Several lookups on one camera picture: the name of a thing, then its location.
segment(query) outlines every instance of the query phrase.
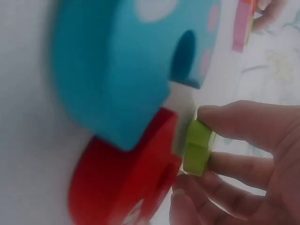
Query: hand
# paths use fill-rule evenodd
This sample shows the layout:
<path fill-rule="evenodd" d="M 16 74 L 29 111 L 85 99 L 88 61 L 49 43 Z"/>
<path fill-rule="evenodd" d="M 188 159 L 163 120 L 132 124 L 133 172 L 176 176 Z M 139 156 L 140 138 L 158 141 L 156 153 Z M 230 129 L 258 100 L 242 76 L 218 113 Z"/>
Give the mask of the hand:
<path fill-rule="evenodd" d="M 200 107 L 198 119 L 219 135 L 248 141 L 272 153 L 274 159 L 212 153 L 201 178 L 178 176 L 170 224 L 300 224 L 300 107 L 240 101 Z M 266 196 L 231 186 L 216 174 L 266 190 Z"/>
<path fill-rule="evenodd" d="M 253 31 L 261 30 L 274 22 L 282 12 L 287 0 L 257 0 L 257 12 L 261 17 L 254 20 Z"/>

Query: fingernail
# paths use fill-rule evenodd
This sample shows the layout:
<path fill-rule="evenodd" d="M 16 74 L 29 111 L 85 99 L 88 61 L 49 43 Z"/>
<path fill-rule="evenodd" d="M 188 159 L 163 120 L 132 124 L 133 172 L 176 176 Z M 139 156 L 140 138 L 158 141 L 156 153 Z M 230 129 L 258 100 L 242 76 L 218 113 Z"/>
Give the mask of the fingernail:
<path fill-rule="evenodd" d="M 184 195 L 185 191 L 183 189 L 176 189 L 171 195 L 171 199 L 173 199 L 177 195 Z"/>
<path fill-rule="evenodd" d="M 217 106 L 217 105 L 203 105 L 198 108 L 197 114 L 198 114 L 198 116 L 200 116 L 203 113 L 207 113 L 211 110 L 215 110 L 218 108 L 219 108 L 219 106 Z"/>

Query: pink polka dot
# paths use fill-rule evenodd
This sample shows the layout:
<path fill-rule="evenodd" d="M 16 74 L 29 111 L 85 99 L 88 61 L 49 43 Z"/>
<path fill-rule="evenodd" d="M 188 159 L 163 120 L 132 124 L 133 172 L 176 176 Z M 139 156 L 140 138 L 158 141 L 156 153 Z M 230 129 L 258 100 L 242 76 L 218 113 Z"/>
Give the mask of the pink polka dot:
<path fill-rule="evenodd" d="M 210 56 L 211 56 L 211 50 L 208 49 L 206 50 L 206 52 L 204 53 L 202 59 L 201 59 L 201 69 L 200 69 L 200 76 L 201 77 L 205 77 L 208 68 L 210 66 Z"/>
<path fill-rule="evenodd" d="M 213 31 L 216 28 L 219 17 L 219 6 L 214 4 L 210 10 L 210 21 L 209 21 L 209 31 Z"/>

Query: red toy piece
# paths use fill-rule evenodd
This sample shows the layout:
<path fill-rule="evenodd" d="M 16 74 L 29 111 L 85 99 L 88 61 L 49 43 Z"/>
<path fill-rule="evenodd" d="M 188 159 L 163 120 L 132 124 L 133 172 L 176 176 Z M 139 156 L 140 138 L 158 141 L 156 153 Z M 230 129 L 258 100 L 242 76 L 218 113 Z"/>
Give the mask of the red toy piece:
<path fill-rule="evenodd" d="M 172 154 L 176 121 L 176 114 L 160 109 L 129 153 L 91 140 L 69 191 L 76 225 L 137 225 L 151 219 L 181 165 Z"/>

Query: shape sorter piece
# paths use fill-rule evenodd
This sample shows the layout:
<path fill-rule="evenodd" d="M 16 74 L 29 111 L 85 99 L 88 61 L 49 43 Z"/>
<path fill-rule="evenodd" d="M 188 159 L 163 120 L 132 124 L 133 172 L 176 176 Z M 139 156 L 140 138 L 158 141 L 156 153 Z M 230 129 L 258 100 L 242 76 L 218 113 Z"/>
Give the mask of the shape sorter piece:
<path fill-rule="evenodd" d="M 243 52 L 244 45 L 248 42 L 252 30 L 256 0 L 239 0 L 234 22 L 232 49 Z"/>
<path fill-rule="evenodd" d="M 76 225 L 149 221 L 176 180 L 172 154 L 177 115 L 162 108 L 131 152 L 93 138 L 73 175 L 69 210 Z"/>
<path fill-rule="evenodd" d="M 201 176 L 209 160 L 216 134 L 198 120 L 193 121 L 187 132 L 183 169 L 187 173 Z"/>
<path fill-rule="evenodd" d="M 219 12 L 220 0 L 61 1 L 52 71 L 63 105 L 102 140 L 133 150 L 169 81 L 200 88 Z"/>

